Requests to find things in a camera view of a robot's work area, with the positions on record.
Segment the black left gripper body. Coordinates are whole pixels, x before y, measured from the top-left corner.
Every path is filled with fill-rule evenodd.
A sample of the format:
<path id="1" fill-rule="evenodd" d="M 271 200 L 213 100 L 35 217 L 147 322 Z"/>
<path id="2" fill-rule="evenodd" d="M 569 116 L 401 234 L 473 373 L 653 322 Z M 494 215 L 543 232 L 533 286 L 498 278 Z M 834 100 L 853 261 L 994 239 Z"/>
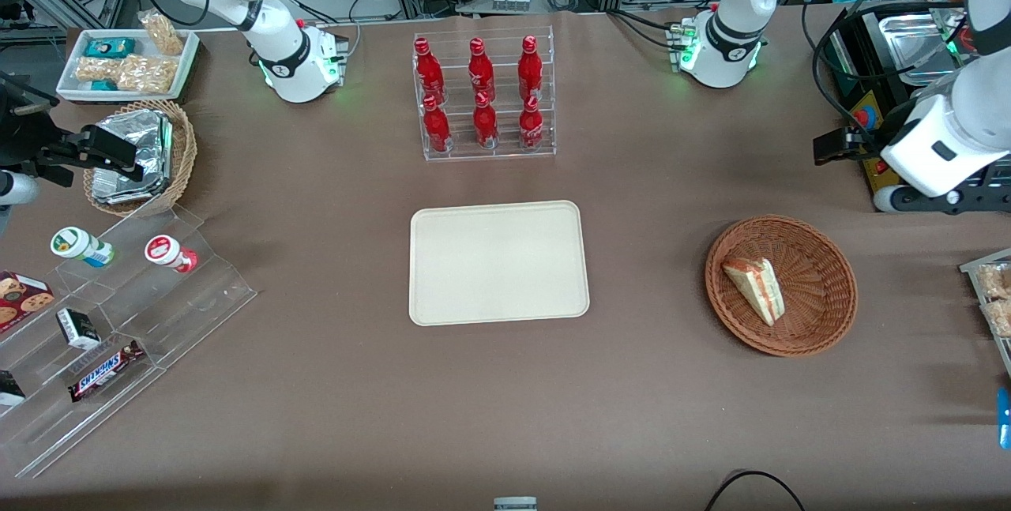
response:
<path id="1" fill-rule="evenodd" d="M 852 161 L 881 161 L 882 143 L 880 137 L 875 134 L 875 130 L 867 130 L 866 141 L 848 141 L 848 159 Z"/>

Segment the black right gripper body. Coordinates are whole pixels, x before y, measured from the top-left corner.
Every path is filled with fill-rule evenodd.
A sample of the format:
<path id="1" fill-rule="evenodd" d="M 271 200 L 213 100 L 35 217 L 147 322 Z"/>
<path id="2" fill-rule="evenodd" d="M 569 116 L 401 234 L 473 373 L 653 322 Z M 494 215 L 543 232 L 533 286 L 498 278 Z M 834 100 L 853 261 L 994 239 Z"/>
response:
<path id="1" fill-rule="evenodd" d="M 48 115 L 50 102 L 30 101 L 25 96 L 29 91 L 25 79 L 3 73 L 1 169 L 69 188 L 73 172 L 65 166 L 75 158 L 69 134 Z"/>

